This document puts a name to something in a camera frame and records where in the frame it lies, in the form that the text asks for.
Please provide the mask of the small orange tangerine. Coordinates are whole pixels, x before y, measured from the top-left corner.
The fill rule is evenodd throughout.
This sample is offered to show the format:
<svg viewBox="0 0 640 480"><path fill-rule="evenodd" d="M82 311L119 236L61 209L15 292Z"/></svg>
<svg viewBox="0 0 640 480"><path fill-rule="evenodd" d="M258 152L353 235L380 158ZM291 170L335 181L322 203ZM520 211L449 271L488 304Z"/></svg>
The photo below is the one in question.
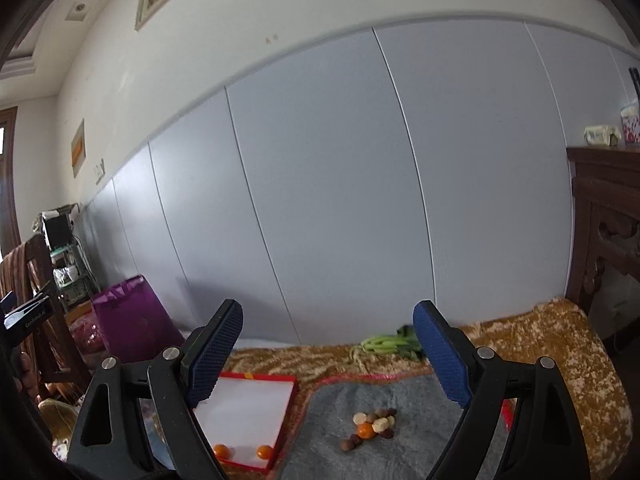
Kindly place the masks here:
<svg viewBox="0 0 640 480"><path fill-rule="evenodd" d="M218 460L228 460L231 457L230 448L227 445L218 443L213 447L214 455Z"/></svg>

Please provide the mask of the pale peeled fruit chunk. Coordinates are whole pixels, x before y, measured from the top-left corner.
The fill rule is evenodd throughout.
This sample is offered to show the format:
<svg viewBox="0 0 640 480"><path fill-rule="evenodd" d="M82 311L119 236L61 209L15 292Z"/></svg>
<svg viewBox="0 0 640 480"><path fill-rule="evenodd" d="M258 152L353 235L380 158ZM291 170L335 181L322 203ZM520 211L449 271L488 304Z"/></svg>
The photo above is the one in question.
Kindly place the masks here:
<svg viewBox="0 0 640 480"><path fill-rule="evenodd" d="M355 425L360 425L367 421L367 417L368 415L366 413L359 412L352 416L352 421Z"/></svg>

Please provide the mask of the wooden chair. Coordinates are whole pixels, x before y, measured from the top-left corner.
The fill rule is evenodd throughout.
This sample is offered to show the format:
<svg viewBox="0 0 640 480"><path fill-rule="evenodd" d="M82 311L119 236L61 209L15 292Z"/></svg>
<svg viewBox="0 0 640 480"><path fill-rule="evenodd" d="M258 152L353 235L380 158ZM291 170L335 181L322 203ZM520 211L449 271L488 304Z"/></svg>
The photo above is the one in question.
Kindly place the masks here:
<svg viewBox="0 0 640 480"><path fill-rule="evenodd" d="M43 235L33 235L2 259L1 297L8 296L10 305L1 311L23 339L20 349L32 361L38 394L45 399L50 385L63 384L72 393L84 393L91 373L65 321Z"/></svg>

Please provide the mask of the cluttered storage shelf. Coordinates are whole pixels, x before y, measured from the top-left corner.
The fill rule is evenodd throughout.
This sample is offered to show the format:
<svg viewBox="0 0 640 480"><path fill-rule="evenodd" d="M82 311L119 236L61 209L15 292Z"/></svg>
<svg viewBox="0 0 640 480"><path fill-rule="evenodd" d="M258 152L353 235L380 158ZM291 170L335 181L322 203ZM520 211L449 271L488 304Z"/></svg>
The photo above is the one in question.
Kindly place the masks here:
<svg viewBox="0 0 640 480"><path fill-rule="evenodd" d="M42 234L52 263L53 278L63 308L73 308L99 291L88 257L76 234L78 203L41 211L32 222L32 232Z"/></svg>

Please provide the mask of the purple gift bag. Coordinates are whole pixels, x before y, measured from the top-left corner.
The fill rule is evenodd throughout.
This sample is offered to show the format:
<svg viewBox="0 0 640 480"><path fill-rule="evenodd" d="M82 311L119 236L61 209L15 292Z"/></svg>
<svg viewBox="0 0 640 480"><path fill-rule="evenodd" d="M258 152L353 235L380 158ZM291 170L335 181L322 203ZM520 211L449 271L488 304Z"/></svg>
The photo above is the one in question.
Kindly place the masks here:
<svg viewBox="0 0 640 480"><path fill-rule="evenodd" d="M184 338L143 275L102 290L91 299L109 354L120 362L154 359Z"/></svg>

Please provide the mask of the red-rimmed white box tray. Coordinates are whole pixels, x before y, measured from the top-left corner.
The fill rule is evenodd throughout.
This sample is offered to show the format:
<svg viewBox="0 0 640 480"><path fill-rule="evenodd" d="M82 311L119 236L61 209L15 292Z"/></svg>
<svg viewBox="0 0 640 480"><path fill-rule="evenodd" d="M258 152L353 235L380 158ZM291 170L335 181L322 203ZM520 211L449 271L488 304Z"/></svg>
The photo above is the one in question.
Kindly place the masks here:
<svg viewBox="0 0 640 480"><path fill-rule="evenodd" d="M282 445L297 389L293 376L224 372L193 413L213 452L218 443L230 448L231 457L219 460L222 464L265 474ZM274 448L269 462L256 456L263 444Z"/></svg>

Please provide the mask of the grey felt mat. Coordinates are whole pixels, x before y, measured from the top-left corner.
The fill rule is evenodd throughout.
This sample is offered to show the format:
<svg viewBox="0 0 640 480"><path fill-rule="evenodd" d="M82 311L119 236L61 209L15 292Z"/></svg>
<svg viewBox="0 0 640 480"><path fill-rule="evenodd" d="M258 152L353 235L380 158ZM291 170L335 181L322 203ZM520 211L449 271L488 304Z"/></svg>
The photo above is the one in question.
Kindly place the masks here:
<svg viewBox="0 0 640 480"><path fill-rule="evenodd" d="M345 452L356 432L352 416L394 408L390 439L375 437ZM433 375L397 382L336 382L319 387L280 459L275 479L424 479L462 415Z"/></svg>

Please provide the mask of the green leafy vegetables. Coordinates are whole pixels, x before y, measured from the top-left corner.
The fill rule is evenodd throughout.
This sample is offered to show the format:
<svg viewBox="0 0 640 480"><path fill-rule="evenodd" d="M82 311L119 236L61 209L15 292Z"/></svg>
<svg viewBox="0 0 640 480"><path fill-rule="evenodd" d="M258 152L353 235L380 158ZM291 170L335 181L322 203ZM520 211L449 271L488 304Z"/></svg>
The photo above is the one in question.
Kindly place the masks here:
<svg viewBox="0 0 640 480"><path fill-rule="evenodd" d="M412 325L403 325L391 335L376 335L355 344L349 351L350 356L358 353L377 354L378 356L401 356L403 359L420 361L425 358L416 330Z"/></svg>

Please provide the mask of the dark wooden cabinet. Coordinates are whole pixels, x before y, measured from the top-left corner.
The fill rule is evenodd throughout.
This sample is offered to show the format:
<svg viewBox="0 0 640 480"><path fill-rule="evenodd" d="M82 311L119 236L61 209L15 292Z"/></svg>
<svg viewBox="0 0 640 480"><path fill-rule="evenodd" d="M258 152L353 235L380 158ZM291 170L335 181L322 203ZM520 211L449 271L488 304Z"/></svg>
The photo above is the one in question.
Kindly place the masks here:
<svg viewBox="0 0 640 480"><path fill-rule="evenodd" d="M626 299L607 308L597 298L606 272L639 279L639 149L584 146L566 154L574 170L574 235L565 297L606 339L639 315Z"/></svg>

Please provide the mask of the orange framed wall picture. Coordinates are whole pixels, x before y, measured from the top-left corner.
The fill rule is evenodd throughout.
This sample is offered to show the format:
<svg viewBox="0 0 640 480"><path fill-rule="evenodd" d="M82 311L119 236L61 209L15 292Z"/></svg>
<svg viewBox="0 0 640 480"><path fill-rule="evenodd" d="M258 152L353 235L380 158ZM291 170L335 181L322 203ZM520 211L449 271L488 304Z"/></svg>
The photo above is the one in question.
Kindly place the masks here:
<svg viewBox="0 0 640 480"><path fill-rule="evenodd" d="M86 139L85 121L82 120L76 130L72 143L70 144L70 166L72 166L73 177L76 178L81 170L82 164L86 160Z"/></svg>

